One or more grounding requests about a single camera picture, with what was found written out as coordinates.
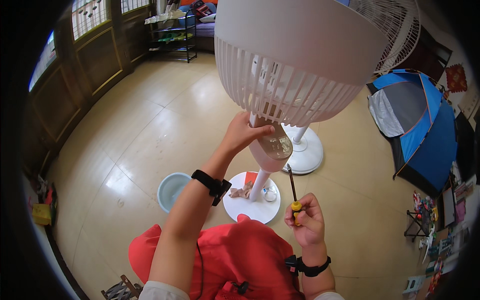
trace red decoration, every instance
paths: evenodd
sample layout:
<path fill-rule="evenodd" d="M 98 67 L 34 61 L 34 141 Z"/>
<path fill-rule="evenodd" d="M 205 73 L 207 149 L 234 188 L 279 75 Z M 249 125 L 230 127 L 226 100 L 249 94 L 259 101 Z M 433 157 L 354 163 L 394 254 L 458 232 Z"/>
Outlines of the red decoration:
<path fill-rule="evenodd" d="M 447 89 L 449 93 L 465 92 L 467 90 L 465 70 L 461 64 L 445 68 L 445 72 L 447 74 Z"/>

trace hand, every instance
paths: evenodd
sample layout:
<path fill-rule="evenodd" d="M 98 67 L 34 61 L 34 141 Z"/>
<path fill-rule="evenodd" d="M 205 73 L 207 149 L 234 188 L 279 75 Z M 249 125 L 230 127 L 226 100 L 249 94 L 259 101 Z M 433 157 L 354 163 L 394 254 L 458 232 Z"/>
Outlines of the hand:
<path fill-rule="evenodd" d="M 295 239 L 301 247 L 307 248 L 323 244 L 325 223 L 317 198 L 314 194 L 309 193 L 303 196 L 299 202 L 302 205 L 302 211 L 297 215 L 297 221 L 301 226 L 295 226 L 290 205 L 285 212 L 285 223 L 293 228 Z"/>
<path fill-rule="evenodd" d="M 227 133 L 223 137 L 220 147 L 235 156 L 255 139 L 275 133 L 272 125 L 252 128 L 249 124 L 250 113 L 239 112 L 228 126 Z"/>

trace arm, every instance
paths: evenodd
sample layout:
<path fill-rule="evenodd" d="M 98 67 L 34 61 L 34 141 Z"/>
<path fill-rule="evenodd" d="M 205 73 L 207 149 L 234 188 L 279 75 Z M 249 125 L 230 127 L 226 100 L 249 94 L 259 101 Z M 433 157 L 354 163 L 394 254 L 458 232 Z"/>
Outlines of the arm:
<path fill-rule="evenodd" d="M 327 261 L 327 247 L 325 245 L 324 216 L 318 200 L 309 193 L 300 200 L 302 209 L 297 216 L 301 226 L 295 226 L 293 212 L 290 206 L 285 212 L 285 223 L 293 228 L 295 239 L 302 247 L 302 260 L 308 267 L 320 266 Z M 313 300 L 325 292 L 335 292 L 335 279 L 328 266 L 316 277 L 307 277 L 302 274 L 302 287 L 306 300 Z"/>
<path fill-rule="evenodd" d="M 273 134 L 272 125 L 249 126 L 250 113 L 238 113 L 212 157 L 201 170 L 213 179 L 223 180 L 233 157 L 254 139 Z M 190 180 L 178 196 L 152 260 L 148 280 L 159 281 L 190 292 L 196 242 L 213 202 L 209 189 L 197 180 Z"/>

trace red clothing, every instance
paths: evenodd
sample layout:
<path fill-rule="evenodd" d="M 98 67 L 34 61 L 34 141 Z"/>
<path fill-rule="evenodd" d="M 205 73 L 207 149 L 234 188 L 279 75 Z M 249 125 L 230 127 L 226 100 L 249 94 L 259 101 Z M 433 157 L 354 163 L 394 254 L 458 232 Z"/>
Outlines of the red clothing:
<path fill-rule="evenodd" d="M 261 222 L 238 216 L 238 223 L 202 230 L 198 245 L 204 260 L 202 299 L 304 299 L 298 277 L 285 266 L 292 247 Z M 160 236 L 155 224 L 129 246 L 129 260 L 142 282 L 147 282 Z M 202 265 L 195 252 L 190 298 L 200 295 Z M 240 296 L 231 283 L 249 282 Z"/>

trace round white base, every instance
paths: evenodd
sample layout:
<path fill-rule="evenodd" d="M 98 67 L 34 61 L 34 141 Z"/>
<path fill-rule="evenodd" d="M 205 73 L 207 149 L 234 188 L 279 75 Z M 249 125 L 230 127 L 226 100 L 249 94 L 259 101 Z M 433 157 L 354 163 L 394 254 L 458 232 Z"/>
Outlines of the round white base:
<path fill-rule="evenodd" d="M 247 172 L 243 172 L 230 179 L 232 188 L 243 188 L 246 174 Z M 263 190 L 261 191 L 262 195 L 260 195 L 255 202 L 241 197 L 231 198 L 228 196 L 230 194 L 230 191 L 228 191 L 227 194 L 223 196 L 223 206 L 225 207 L 227 214 L 235 221 L 237 221 L 237 216 L 239 214 L 244 214 L 250 219 L 260 221 L 264 224 L 270 222 L 278 213 L 278 209 L 280 208 L 280 190 L 273 180 L 269 178 L 264 188 L 271 186 L 274 186 L 277 191 L 277 197 L 272 202 L 267 202 L 265 200 Z"/>
<path fill-rule="evenodd" d="M 295 144 L 293 137 L 297 135 L 300 128 L 289 125 L 282 126 L 293 144 L 293 153 L 287 161 L 292 168 L 292 173 L 303 175 L 315 171 L 324 158 L 324 148 L 318 135 L 312 129 L 308 128 L 301 138 L 300 143 Z M 282 170 L 288 172 L 286 164 Z"/>

